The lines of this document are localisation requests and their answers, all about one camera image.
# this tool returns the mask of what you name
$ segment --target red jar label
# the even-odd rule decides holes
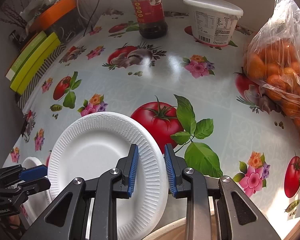
[[[153,23],[164,18],[161,0],[155,5],[151,5],[149,0],[133,3],[135,14],[140,23]]]

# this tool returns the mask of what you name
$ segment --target floral tablecloth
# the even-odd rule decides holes
[[[104,13],[41,79],[26,106],[25,134],[4,166],[28,156],[48,165],[72,122],[118,112],[140,122],[162,151],[172,143],[203,174],[231,176],[280,233],[300,216],[300,176],[292,168],[300,175],[300,139],[263,88],[242,74],[251,32],[237,27],[229,46],[213,48],[194,40],[187,15],[167,13],[166,21],[165,37],[145,40],[134,15]],[[169,197],[166,209],[160,225],[184,217],[185,201]]]

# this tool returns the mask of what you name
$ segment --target white plastic container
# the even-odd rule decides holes
[[[189,5],[193,37],[201,43],[228,45],[237,21],[243,15],[238,6],[223,0],[183,0]]]

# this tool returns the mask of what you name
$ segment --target jar of sauce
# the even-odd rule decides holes
[[[139,23],[139,32],[146,39],[166,35],[168,25],[164,20],[161,0],[131,0]]]

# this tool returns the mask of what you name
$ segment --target white paper plate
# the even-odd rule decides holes
[[[22,163],[22,167],[26,169],[39,165],[42,165],[42,163],[35,157],[28,157]],[[39,215],[41,215],[51,202],[52,199],[48,190],[29,196],[29,199],[23,203],[23,206],[28,214],[27,220],[30,225],[39,217]]]
[[[51,152],[48,178],[54,199],[74,178],[99,177],[139,147],[138,171],[132,198],[117,200],[119,240],[140,240],[159,222],[168,197],[168,178],[162,153],[150,133],[122,114],[99,112],[71,124]]]

